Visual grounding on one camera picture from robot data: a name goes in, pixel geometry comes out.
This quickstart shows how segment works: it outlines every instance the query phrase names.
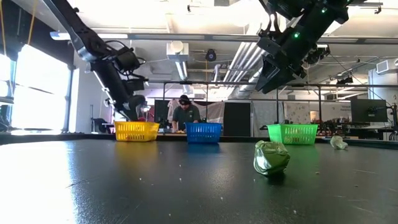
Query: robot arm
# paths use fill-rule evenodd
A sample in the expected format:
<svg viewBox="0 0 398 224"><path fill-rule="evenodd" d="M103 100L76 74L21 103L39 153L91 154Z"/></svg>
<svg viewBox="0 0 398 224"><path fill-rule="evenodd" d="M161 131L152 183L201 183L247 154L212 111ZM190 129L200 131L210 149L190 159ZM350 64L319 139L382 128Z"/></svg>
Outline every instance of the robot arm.
<svg viewBox="0 0 398 224"><path fill-rule="evenodd" d="M143 90L148 79L133 74L141 63L133 49L125 45L116 50L102 40L96 32L87 27L78 17L76 10L67 0L43 0L61 25L67 30L77 54L90 63L91 70L97 76L103 90L109 97L114 109L131 121L137 120L137 108L144 105L146 99L134 95L134 91ZM136 77L122 80L120 77Z"/></svg>
<svg viewBox="0 0 398 224"><path fill-rule="evenodd" d="M305 77L303 61L316 63L330 53L328 48L318 49L317 41L332 22L343 24L348 20L348 8L354 0L260 0L268 15L274 15L275 31L270 31L271 20L266 30L259 33L257 45L267 52L256 90L267 93L294 80L293 74ZM277 14L288 20L299 18L295 27L281 32Z"/></svg>

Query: black table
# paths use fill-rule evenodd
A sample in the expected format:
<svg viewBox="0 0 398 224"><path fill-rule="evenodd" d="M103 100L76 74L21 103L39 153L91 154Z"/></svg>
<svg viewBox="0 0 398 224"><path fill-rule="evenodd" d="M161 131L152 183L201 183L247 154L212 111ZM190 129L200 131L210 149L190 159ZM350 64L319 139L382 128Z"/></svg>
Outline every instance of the black table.
<svg viewBox="0 0 398 224"><path fill-rule="evenodd" d="M112 140L0 146L0 223L396 223L398 151L287 146L284 176L254 143Z"/></svg>

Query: cap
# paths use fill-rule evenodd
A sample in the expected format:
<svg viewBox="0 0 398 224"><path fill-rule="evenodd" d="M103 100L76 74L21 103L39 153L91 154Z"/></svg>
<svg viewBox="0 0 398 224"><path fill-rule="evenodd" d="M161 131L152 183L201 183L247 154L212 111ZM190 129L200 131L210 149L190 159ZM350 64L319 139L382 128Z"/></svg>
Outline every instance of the cap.
<svg viewBox="0 0 398 224"><path fill-rule="evenodd" d="M180 99L178 100L178 102L181 105L189 105L189 104L191 104L191 101L189 100L189 98L186 95L181 95Z"/></svg>

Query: man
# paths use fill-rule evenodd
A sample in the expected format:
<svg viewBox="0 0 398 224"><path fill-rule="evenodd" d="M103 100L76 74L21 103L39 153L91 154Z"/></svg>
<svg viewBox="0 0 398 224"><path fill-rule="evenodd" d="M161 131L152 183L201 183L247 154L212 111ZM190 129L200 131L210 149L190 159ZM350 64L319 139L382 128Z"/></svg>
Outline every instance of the man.
<svg viewBox="0 0 398 224"><path fill-rule="evenodd" d="M185 130L185 123L198 123L200 120L199 109L191 104L191 101L186 95L181 95L178 102L180 106L176 108L173 113L173 132Z"/></svg>

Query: crumpled green bag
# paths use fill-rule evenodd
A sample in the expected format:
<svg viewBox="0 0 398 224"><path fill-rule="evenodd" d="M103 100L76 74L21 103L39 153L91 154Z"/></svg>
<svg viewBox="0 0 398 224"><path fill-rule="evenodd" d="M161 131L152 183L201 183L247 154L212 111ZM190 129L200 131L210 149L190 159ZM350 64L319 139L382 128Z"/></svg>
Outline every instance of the crumpled green bag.
<svg viewBox="0 0 398 224"><path fill-rule="evenodd" d="M330 140L331 146L335 149L346 149L348 144L343 142L343 138L341 136L333 136Z"/></svg>
<svg viewBox="0 0 398 224"><path fill-rule="evenodd" d="M262 175L283 173L289 163L290 155L280 142L259 141L254 150L254 168Z"/></svg>

